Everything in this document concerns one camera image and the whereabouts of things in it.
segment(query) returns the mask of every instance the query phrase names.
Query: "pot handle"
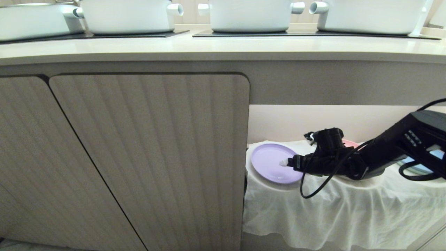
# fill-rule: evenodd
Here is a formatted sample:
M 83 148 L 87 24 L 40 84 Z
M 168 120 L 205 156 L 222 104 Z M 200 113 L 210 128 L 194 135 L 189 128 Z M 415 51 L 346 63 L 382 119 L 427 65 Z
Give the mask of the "pot handle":
M 432 7 L 433 0 L 426 0 L 424 3 L 423 9 L 421 10 L 420 17 L 418 18 L 417 25 L 415 29 L 413 29 L 412 33 L 409 35 L 419 36 L 421 34 L 421 30 L 423 29 L 424 22 L 426 21 L 427 15 L 429 14 L 429 10 Z
M 291 4 L 291 13 L 292 14 L 302 14 L 305 10 L 305 3 L 304 2 L 298 2 L 298 3 L 292 3 Z
M 198 4 L 198 15 L 207 16 L 209 13 L 209 4 Z
M 79 18 L 79 19 L 84 18 L 83 10 L 82 10 L 82 8 L 79 8 L 79 7 L 67 8 L 64 10 L 63 15 L 65 17 L 69 17 L 69 18 Z
M 310 5 L 309 12 L 310 14 L 322 14 L 327 12 L 329 9 L 329 5 L 324 2 L 313 2 Z
M 169 4 L 167 6 L 167 13 L 172 16 L 181 17 L 184 14 L 184 9 L 181 4 Z

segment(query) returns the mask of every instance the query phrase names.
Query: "floor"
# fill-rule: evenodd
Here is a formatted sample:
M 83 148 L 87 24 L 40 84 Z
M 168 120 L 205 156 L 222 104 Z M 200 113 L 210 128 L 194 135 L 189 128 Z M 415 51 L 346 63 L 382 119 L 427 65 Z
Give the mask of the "floor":
M 13 240 L 4 240 L 0 242 L 0 251 L 82 251 L 82 250 L 25 243 Z

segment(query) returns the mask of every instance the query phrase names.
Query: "white casserole dish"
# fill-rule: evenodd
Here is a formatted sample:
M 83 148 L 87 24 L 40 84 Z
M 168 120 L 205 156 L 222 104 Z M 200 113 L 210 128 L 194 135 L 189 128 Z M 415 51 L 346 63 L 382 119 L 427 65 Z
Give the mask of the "white casserole dish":
M 67 4 L 17 4 L 0 7 L 0 41 L 82 33 L 85 28 Z
M 80 6 L 93 34 L 160 33 L 174 29 L 181 4 L 169 0 L 82 0 Z
M 426 0 L 324 0 L 310 5 L 320 14 L 318 29 L 338 32 L 407 35 L 422 15 Z
M 293 0 L 209 0 L 199 4 L 201 16 L 211 16 L 217 32 L 281 32 L 289 27 L 291 14 L 302 14 L 303 2 Z

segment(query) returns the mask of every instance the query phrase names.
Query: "countertop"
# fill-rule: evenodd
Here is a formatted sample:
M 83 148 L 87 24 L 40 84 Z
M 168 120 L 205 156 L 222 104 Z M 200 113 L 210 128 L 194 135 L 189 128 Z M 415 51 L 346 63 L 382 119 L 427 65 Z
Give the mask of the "countertop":
M 104 38 L 0 45 L 0 66 L 110 61 L 359 60 L 446 64 L 443 40 L 375 37 Z

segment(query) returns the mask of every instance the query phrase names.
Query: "white cloth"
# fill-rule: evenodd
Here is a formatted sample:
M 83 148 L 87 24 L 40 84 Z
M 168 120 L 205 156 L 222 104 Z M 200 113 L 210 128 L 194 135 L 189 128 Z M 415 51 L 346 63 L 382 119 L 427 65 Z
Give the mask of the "white cloth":
M 256 235 L 279 233 L 291 247 L 317 250 L 334 242 L 343 250 L 406 249 L 446 214 L 443 179 L 414 182 L 400 176 L 398 166 L 369 180 L 333 178 L 316 196 L 304 199 L 298 181 L 291 186 L 266 181 L 251 165 L 247 151 L 248 187 L 243 231 Z M 300 155 L 314 151 L 306 141 L 282 143 Z M 305 176 L 304 194 L 326 177 Z

